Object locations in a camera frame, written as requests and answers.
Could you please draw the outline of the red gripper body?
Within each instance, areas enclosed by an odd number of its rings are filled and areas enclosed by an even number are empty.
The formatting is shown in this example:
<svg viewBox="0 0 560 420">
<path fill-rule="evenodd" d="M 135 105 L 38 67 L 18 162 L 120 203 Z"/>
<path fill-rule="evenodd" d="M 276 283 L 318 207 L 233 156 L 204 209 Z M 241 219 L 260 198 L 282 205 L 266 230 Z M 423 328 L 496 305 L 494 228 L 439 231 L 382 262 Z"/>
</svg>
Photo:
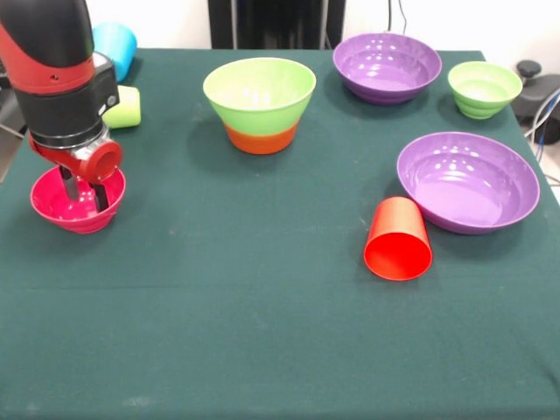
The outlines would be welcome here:
<svg viewBox="0 0 560 420">
<path fill-rule="evenodd" d="M 41 157 L 94 184 L 109 178 L 123 158 L 120 144 L 109 136 L 106 129 L 92 141 L 69 149 L 46 147 L 40 145 L 32 135 L 29 138 L 31 148 Z"/>
</svg>

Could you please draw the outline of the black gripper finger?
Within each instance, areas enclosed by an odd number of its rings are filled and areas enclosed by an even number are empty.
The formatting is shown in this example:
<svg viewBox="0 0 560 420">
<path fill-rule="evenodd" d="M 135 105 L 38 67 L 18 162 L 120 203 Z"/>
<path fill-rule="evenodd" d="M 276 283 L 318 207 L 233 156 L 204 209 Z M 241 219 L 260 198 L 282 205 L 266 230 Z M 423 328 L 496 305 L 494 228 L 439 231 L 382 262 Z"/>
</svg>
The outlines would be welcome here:
<svg viewBox="0 0 560 420">
<path fill-rule="evenodd" d="M 65 187 L 66 196 L 71 201 L 77 201 L 79 199 L 79 188 L 76 177 L 68 168 L 62 165 L 59 166 L 59 174 Z"/>
<path fill-rule="evenodd" d="M 109 208 L 108 196 L 105 186 L 102 184 L 91 183 L 90 187 L 94 191 L 94 199 L 98 213 L 102 213 Z"/>
</svg>

